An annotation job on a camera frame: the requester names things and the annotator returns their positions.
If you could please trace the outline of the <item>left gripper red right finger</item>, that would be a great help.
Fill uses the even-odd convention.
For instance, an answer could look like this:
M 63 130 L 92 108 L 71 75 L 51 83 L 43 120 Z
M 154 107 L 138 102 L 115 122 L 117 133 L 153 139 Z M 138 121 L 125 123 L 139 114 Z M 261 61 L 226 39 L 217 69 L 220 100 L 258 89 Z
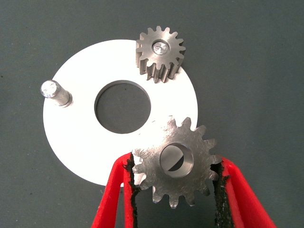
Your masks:
M 240 169 L 230 160 L 212 165 L 219 174 L 213 182 L 217 228 L 275 228 Z

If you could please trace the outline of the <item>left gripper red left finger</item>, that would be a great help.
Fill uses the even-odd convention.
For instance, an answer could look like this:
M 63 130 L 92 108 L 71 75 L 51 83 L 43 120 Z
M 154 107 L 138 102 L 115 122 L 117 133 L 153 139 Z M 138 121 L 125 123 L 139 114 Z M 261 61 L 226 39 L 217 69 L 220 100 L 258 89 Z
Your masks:
M 92 223 L 93 228 L 113 228 L 115 226 L 121 184 L 123 184 L 124 193 L 124 226 L 126 228 L 138 227 L 135 197 L 140 189 L 134 184 L 133 166 L 132 153 L 127 153 L 114 162 Z

